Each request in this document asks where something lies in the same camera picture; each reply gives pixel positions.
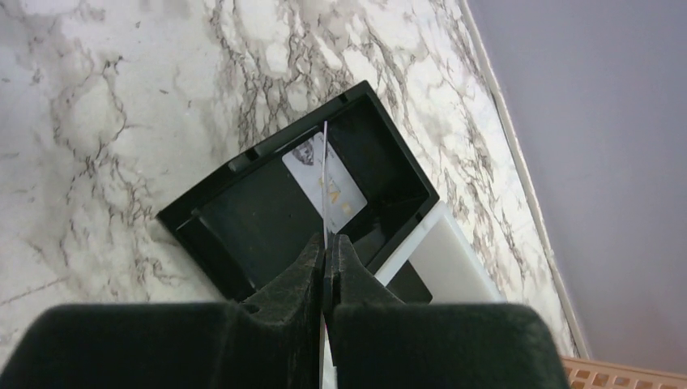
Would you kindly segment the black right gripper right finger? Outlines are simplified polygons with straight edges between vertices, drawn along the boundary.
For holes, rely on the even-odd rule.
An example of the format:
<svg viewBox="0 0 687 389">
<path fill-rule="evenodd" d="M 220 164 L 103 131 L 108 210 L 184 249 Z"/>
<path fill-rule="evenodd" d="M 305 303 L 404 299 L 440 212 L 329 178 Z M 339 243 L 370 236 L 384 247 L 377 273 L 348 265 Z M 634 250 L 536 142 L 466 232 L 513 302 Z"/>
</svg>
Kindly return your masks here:
<svg viewBox="0 0 687 389">
<path fill-rule="evenodd" d="M 327 255 L 327 326 L 340 388 L 566 388 L 553 337 L 530 307 L 407 304 L 347 236 Z"/>
</svg>

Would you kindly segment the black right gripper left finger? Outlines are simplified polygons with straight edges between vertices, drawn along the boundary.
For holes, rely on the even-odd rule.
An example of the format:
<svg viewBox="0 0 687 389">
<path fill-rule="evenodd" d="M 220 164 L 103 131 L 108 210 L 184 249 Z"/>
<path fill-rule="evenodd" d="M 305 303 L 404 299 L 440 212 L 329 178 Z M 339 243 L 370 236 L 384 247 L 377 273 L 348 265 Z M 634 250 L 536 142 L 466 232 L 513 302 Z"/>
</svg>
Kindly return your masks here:
<svg viewBox="0 0 687 389">
<path fill-rule="evenodd" d="M 317 388 L 322 263 L 314 235 L 248 299 L 55 306 L 28 328 L 4 388 Z"/>
</svg>

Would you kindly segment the silver card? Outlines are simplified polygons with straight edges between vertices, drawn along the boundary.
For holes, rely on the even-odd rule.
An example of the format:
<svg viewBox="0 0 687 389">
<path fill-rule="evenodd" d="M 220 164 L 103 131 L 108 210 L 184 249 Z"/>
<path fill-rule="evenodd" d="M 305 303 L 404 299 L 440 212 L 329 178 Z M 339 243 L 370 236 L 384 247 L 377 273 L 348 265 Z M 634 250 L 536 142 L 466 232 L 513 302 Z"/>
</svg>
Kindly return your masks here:
<svg viewBox="0 0 687 389">
<path fill-rule="evenodd" d="M 323 223 L 323 245 L 325 250 L 329 246 L 330 235 L 330 219 L 329 219 L 329 177 L 327 168 L 327 136 L 328 136 L 328 121 L 323 123 L 322 129 L 322 173 L 321 173 L 321 188 L 322 188 L 322 223 Z"/>
</svg>

